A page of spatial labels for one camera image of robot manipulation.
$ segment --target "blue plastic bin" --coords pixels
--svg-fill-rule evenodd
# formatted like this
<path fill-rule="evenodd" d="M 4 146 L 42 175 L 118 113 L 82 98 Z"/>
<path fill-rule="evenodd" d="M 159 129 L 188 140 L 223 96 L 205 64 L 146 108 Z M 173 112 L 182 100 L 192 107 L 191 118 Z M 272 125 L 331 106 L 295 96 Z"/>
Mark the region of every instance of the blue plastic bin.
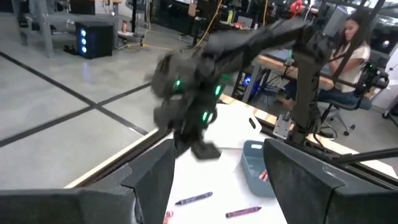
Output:
<path fill-rule="evenodd" d="M 241 165 L 250 191 L 259 197 L 275 197 L 269 182 L 259 178 L 266 169 L 264 163 L 263 142 L 246 141 L 243 146 Z"/>

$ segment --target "gray concrete floor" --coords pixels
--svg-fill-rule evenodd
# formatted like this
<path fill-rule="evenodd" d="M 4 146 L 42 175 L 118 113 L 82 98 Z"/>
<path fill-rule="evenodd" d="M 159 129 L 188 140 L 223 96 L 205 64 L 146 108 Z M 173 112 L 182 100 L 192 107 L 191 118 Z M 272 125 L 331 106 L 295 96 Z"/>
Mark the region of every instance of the gray concrete floor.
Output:
<path fill-rule="evenodd" d="M 164 49 L 120 50 L 113 57 L 85 60 L 56 44 L 55 58 L 49 59 L 41 43 L 21 45 L 13 17 L 1 16 L 0 27 L 0 52 L 87 99 L 0 56 L 0 189 L 64 187 L 155 128 L 152 112 L 159 101 L 143 87 L 144 75 L 153 71 Z M 176 40 L 176 32 L 152 27 L 156 32 L 149 33 L 147 44 L 186 46 Z M 105 105 L 90 105 L 115 96 Z M 274 110 L 264 103 L 256 106 Z M 355 111 L 345 117 L 357 128 L 337 142 L 360 152 L 397 146 L 396 127 L 379 113 Z M 398 159 L 386 162 L 398 172 Z"/>

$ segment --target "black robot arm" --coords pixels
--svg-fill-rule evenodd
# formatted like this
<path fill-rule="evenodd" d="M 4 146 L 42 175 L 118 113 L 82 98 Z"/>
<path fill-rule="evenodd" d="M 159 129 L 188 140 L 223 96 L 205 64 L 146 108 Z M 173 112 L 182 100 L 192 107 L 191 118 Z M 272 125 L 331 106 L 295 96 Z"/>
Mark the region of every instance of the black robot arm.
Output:
<path fill-rule="evenodd" d="M 318 71 L 327 63 L 330 51 L 326 39 L 311 24 L 301 19 L 277 21 L 252 32 L 228 31 L 214 34 L 207 45 L 195 52 L 170 52 L 163 57 L 152 77 L 152 90 L 162 105 L 154 111 L 159 129 L 173 129 L 179 153 L 192 147 L 199 159 L 220 156 L 212 143 L 204 143 L 202 131 L 215 120 L 216 104 L 230 73 L 247 67 L 265 49 L 293 42 L 298 61 L 297 96 L 299 112 L 295 142 L 304 141 L 313 131 L 314 116 L 308 116 L 316 104 Z"/>

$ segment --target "purple crayon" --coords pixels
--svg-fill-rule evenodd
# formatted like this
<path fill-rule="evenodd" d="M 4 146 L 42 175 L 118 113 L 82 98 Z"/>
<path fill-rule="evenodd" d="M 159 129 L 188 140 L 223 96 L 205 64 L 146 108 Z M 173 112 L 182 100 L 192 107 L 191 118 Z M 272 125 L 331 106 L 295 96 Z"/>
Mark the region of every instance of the purple crayon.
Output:
<path fill-rule="evenodd" d="M 196 202 L 198 200 L 202 200 L 202 199 L 208 198 L 208 197 L 210 197 L 212 195 L 213 195 L 212 192 L 207 192 L 205 194 L 201 194 L 201 195 L 198 195 L 198 196 L 194 196 L 194 197 L 190 197 L 190 198 L 187 198 L 187 199 L 180 200 L 180 201 L 178 201 L 176 203 L 176 205 L 185 205 L 185 204 L 188 204 L 188 203 L 191 203 L 191 202 Z"/>
<path fill-rule="evenodd" d="M 251 207 L 251 208 L 247 208 L 247 209 L 243 209 L 243 210 L 239 210 L 239 211 L 235 211 L 235 212 L 229 212 L 229 213 L 225 214 L 225 218 L 233 218 L 233 217 L 238 217 L 241 215 L 247 215 L 250 213 L 258 212 L 260 209 L 261 209 L 261 207 Z"/>

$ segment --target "stool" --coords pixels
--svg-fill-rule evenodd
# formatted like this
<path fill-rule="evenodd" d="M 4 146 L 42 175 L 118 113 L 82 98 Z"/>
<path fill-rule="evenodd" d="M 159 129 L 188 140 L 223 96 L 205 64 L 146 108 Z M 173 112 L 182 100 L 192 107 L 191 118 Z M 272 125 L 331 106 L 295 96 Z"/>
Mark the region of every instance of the stool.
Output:
<path fill-rule="evenodd" d="M 348 110 L 348 111 L 353 111 L 358 108 L 361 108 L 363 110 L 370 110 L 372 108 L 372 102 L 369 98 L 366 97 L 361 97 L 358 100 L 358 103 L 355 105 L 346 105 L 342 104 L 339 102 L 336 102 L 334 100 L 325 100 L 323 101 L 324 103 L 329 103 L 329 107 L 325 110 L 325 112 L 322 114 L 322 122 L 324 122 L 327 118 L 329 118 L 331 121 L 334 120 L 334 118 L 337 118 L 339 122 L 344 126 L 345 131 L 344 135 L 349 136 L 349 132 L 353 129 L 355 129 L 355 124 L 352 124 L 351 126 L 348 126 L 347 123 L 344 121 L 343 117 L 340 114 L 340 109 L 343 110 Z"/>

